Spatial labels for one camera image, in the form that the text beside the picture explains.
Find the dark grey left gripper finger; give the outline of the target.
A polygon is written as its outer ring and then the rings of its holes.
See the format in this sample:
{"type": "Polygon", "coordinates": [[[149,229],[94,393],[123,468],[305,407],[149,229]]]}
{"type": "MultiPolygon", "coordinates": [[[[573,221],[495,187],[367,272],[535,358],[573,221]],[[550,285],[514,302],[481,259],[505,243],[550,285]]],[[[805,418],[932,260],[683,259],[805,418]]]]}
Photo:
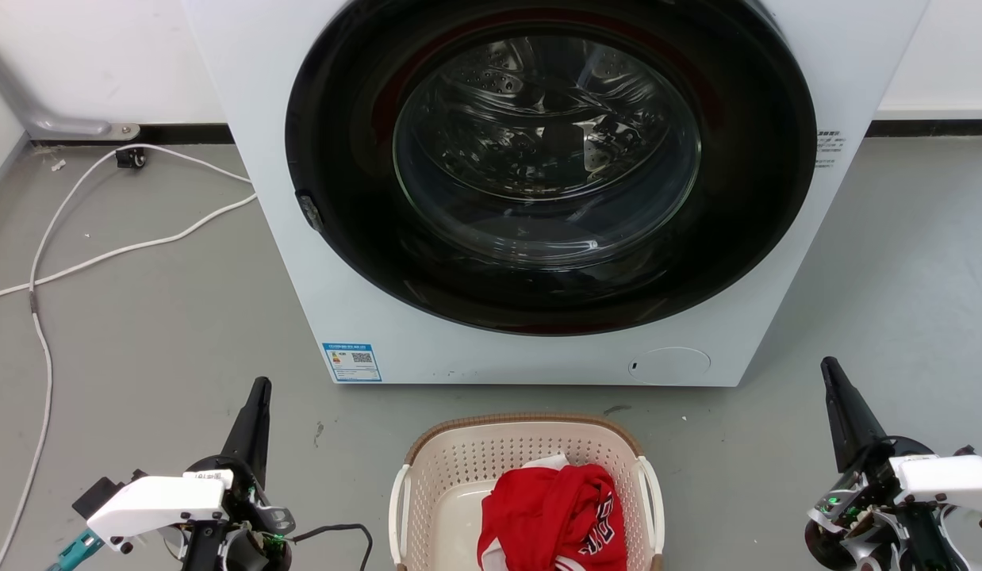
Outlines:
{"type": "Polygon", "coordinates": [[[272,381],[267,377],[253,380],[247,401],[237,413],[221,451],[226,458],[243,462],[262,487],[265,487],[267,475],[270,399],[272,381]]]}

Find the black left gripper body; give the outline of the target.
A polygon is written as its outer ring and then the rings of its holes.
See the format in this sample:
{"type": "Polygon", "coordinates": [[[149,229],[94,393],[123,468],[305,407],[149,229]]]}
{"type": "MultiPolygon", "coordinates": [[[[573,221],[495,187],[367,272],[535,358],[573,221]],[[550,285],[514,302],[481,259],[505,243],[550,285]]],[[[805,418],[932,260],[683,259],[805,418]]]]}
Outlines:
{"type": "Polygon", "coordinates": [[[184,516],[183,570],[288,570],[291,510],[272,504],[240,460],[223,455],[194,463],[184,477],[222,481],[221,506],[209,516],[184,516]]]}

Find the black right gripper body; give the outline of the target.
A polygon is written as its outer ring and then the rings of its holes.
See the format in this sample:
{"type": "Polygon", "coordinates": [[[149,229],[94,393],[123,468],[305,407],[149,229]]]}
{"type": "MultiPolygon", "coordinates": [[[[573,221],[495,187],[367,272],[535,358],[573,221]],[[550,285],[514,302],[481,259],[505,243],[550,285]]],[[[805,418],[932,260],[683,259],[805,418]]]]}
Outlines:
{"type": "Polygon", "coordinates": [[[932,451],[901,436],[865,443],[836,436],[833,451],[840,478],[807,514],[809,554],[828,570],[911,570],[897,516],[900,482],[890,460],[932,451]]]}

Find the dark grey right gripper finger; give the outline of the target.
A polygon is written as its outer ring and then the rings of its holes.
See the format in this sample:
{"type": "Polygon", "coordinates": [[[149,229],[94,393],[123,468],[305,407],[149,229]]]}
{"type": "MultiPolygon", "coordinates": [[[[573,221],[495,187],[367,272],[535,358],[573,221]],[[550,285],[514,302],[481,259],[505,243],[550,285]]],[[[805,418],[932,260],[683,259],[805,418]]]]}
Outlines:
{"type": "Polygon", "coordinates": [[[886,431],[835,357],[825,357],[820,369],[837,470],[874,476],[889,451],[886,431]]]}

